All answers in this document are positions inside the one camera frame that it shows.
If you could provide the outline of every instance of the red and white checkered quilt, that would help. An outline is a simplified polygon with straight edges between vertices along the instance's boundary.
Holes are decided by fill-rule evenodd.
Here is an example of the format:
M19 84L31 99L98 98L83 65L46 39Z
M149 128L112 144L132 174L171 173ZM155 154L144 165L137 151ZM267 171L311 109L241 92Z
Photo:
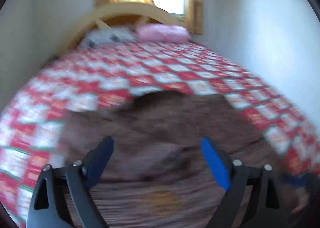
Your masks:
M320 173L320 146L310 122L274 88L207 48L126 43L74 50L32 78L2 113L0 200L14 221L25 226L42 166L63 165L59 135L68 110L112 107L168 89L223 94L264 133L291 173Z

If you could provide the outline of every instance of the pillow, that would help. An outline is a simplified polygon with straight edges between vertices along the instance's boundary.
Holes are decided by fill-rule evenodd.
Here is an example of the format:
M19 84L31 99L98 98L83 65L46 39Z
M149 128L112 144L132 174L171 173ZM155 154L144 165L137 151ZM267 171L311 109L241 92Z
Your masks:
M95 29L86 34L81 48L94 48L99 45L136 41L136 37L128 28Z
M140 42L188 43L190 39L188 31L184 27L156 23L137 28L136 34Z

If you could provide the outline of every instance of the gray pillow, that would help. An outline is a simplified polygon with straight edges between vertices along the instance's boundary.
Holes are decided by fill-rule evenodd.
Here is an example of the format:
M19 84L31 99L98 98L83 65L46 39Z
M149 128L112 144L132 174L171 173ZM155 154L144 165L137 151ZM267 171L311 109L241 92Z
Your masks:
M80 43L81 48L94 48L99 45L136 41L128 28L95 29L87 33Z

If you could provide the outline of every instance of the bed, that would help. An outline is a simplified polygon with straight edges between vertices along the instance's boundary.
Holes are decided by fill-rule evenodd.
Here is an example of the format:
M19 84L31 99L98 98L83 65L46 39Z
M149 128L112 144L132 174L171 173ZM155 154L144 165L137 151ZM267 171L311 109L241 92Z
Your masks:
M151 5L105 5L80 18L58 50L61 58L41 70L12 99L0 121L0 200L25 226L33 187L45 164L64 165L59 137L68 111L112 108L147 93L176 90L222 94L282 158L288 172L318 174L319 144L312 124L275 88L197 43L127 42L81 49L97 21L108 25L151 22L180 25Z

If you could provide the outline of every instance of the brown blanket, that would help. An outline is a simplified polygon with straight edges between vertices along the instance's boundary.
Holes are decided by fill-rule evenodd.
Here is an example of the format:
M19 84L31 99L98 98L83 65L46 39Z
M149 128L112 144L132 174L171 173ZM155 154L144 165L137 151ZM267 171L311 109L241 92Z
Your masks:
M224 195L199 150L205 136L233 159L281 171L262 134L222 95L162 92L142 96L127 109L71 113L61 137L67 163L82 159L107 135L115 140L114 153L90 193L111 227L204 227Z

